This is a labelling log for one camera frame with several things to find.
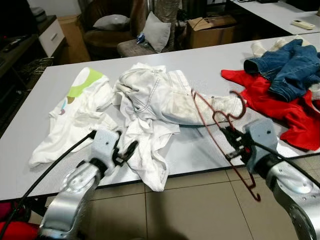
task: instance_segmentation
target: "gray cushion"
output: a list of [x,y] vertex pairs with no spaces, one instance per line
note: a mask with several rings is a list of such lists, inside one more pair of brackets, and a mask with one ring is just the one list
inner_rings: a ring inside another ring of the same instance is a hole
[[99,18],[93,25],[94,28],[107,31],[121,31],[128,26],[130,18],[124,15],[113,14]]
[[144,29],[145,40],[147,40],[157,53],[161,53],[167,45],[170,36],[170,22],[162,22],[151,11],[146,19]]

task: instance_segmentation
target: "remote control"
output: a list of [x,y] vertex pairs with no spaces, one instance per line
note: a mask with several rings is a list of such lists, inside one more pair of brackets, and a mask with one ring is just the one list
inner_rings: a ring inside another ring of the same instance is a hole
[[307,30],[312,30],[315,27],[315,25],[311,23],[308,23],[306,21],[300,21],[300,20],[294,20],[291,22],[291,24]]
[[2,51],[3,51],[4,53],[10,52],[12,49],[14,49],[15,47],[17,47],[23,40],[25,40],[25,39],[27,39],[27,38],[29,38],[29,37],[30,37],[30,35],[27,34],[27,35],[23,35],[23,36],[17,38],[17,39],[14,40],[13,42],[9,43],[9,44],[5,47],[5,49],[3,49]]

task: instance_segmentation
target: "chair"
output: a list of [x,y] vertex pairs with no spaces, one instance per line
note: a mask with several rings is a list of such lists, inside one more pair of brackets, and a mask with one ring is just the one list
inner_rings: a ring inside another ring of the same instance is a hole
[[[83,41],[92,60],[119,58],[117,45],[134,40],[146,23],[145,0],[94,0],[78,17]],[[108,15],[120,14],[130,18],[123,31],[106,31],[93,28],[95,22]]]
[[[171,23],[170,37],[167,45],[162,50],[162,53],[175,50],[175,28],[179,3],[180,0],[156,0],[154,3],[154,15],[156,15],[162,22]],[[133,57],[156,53],[150,45],[144,47],[141,44],[137,44],[135,39],[119,43],[117,50],[122,57]]]

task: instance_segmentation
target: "white table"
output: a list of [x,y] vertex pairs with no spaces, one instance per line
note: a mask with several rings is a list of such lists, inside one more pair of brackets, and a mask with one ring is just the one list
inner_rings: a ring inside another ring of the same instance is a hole
[[[238,2],[238,0],[235,0],[234,3],[292,35],[320,32],[320,16],[316,15],[317,11],[303,11],[283,1],[260,3],[257,1]],[[291,22],[293,20],[305,21],[315,25],[315,27],[312,30],[306,30],[292,25]]]
[[[320,33],[306,34],[304,37],[312,44],[320,46]],[[276,38],[264,39],[262,43],[266,48],[270,48],[275,40]],[[241,70],[244,60],[252,56],[251,44],[252,42],[248,41],[48,67],[0,139],[0,200],[21,197],[49,166],[41,164],[30,169],[28,160],[33,150],[49,133],[48,113],[67,94],[75,77],[84,67],[91,67],[104,73],[110,78],[110,84],[113,86],[119,75],[137,62],[148,63],[151,66],[166,65],[167,71],[182,70],[189,84],[198,91],[204,94],[227,96],[230,90],[241,91],[243,87],[222,78],[220,71],[222,69]],[[119,125],[123,125],[124,117],[118,109],[110,106],[107,112]],[[256,118],[263,118],[263,116],[248,109],[244,118],[235,122],[235,126],[240,128]],[[278,124],[274,124],[274,127],[278,135],[286,131],[285,127]],[[294,148],[287,150],[287,154],[289,152],[295,152],[298,155],[306,154]],[[31,196],[57,193],[63,177],[81,160],[87,159],[89,153],[90,147],[87,147],[67,156],[42,180]],[[170,175],[215,171],[229,166],[210,140],[204,127],[181,127],[181,133],[172,136],[160,153],[168,162]],[[125,164],[111,177],[105,177],[100,186],[139,180],[139,176]]]

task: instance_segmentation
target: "denim jeans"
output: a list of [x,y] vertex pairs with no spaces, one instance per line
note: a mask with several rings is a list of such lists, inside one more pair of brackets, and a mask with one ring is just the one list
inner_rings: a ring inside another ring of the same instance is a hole
[[269,91],[281,100],[290,102],[299,98],[312,84],[320,82],[320,54],[314,46],[301,44],[301,39],[295,39],[277,51],[248,59],[244,70],[271,81]]

